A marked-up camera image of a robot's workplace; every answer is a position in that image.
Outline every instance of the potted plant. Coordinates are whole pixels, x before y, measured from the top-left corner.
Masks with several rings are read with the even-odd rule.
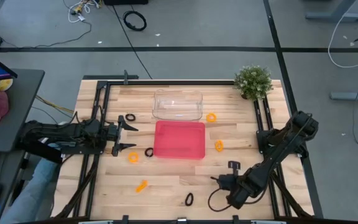
[[[234,88],[241,91],[241,97],[244,99],[262,99],[273,89],[270,71],[260,66],[243,66],[234,77]]]

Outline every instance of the black hair tie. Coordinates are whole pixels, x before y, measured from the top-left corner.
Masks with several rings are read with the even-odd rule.
[[[127,114],[125,115],[125,119],[127,119],[128,121],[134,121],[136,120],[136,117],[133,114]]]
[[[154,153],[153,153],[153,148],[147,148],[145,151],[144,151],[144,154],[145,154],[145,156],[147,156],[147,157],[152,157],[153,155],[154,155]]]
[[[185,205],[186,206],[190,206],[193,204],[193,201],[194,201],[194,196],[192,193],[189,193],[186,197],[186,200],[185,200]]]
[[[131,14],[137,15],[143,20],[143,23],[144,23],[143,27],[136,28],[136,26],[133,26],[130,22],[127,22],[127,16],[129,16]],[[124,20],[125,26],[127,26],[128,28],[130,28],[131,30],[134,30],[134,31],[142,31],[142,30],[146,29],[146,27],[147,27],[146,18],[142,14],[137,12],[137,11],[127,11],[127,12],[125,12],[123,20]]]

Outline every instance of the person's leg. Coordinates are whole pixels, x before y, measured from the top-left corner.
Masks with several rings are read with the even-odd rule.
[[[24,188],[15,202],[2,215],[0,224],[35,221],[38,209],[44,199],[44,192],[53,177],[57,164],[41,159],[34,170],[33,178]]]

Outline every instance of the clear plastic container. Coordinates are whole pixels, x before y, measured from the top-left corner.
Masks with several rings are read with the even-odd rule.
[[[164,91],[154,93],[153,116],[170,121],[196,121],[203,116],[200,91]]]

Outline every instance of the wooden table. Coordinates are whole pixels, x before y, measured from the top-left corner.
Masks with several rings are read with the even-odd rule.
[[[75,108],[80,119],[91,116],[96,83],[97,80],[81,82]],[[290,117],[280,80],[273,80],[273,87],[268,94],[268,101],[273,125],[280,129]],[[154,145],[155,122],[158,119],[152,115],[152,103],[156,90],[202,92],[203,117],[199,122],[205,123],[206,126],[204,159],[194,161],[144,156],[145,149]],[[262,161],[255,136],[257,120],[254,105],[249,100],[243,100],[238,90],[234,90],[230,85],[113,86],[106,119],[116,121],[120,114],[127,113],[136,115],[136,121],[128,123],[139,129],[139,132],[123,131],[121,142],[134,143],[137,146],[125,149],[118,157],[113,157],[113,142],[108,143],[99,162],[92,220],[121,220],[123,215],[129,215],[130,220],[174,220],[178,217],[187,217],[191,220],[230,220],[233,215],[238,215],[241,220],[273,218],[268,191],[259,203],[244,205],[240,210],[229,208],[217,213],[208,208],[207,199],[210,193],[218,188],[217,183],[210,177],[230,174],[232,170],[227,168],[228,161],[241,163],[240,174]],[[206,122],[208,113],[216,114],[215,123]],[[263,111],[262,119],[267,129]],[[218,139],[224,142],[223,152],[218,152],[214,148],[214,142]],[[128,161],[130,152],[139,154],[137,164]],[[62,210],[77,189],[82,158],[81,155],[73,156],[61,168],[52,216]],[[313,214],[300,159],[290,155],[282,162],[282,167],[287,188],[298,203],[308,213]],[[142,180],[148,180],[149,186],[141,193],[136,193],[135,188]],[[185,198],[190,192],[194,195],[194,202],[192,206],[187,207]],[[280,214],[284,215],[277,187],[276,192]],[[211,200],[211,206],[215,209],[225,207],[227,194],[227,191],[222,190],[216,193]],[[84,198],[86,197],[83,197],[80,214],[84,214]]]

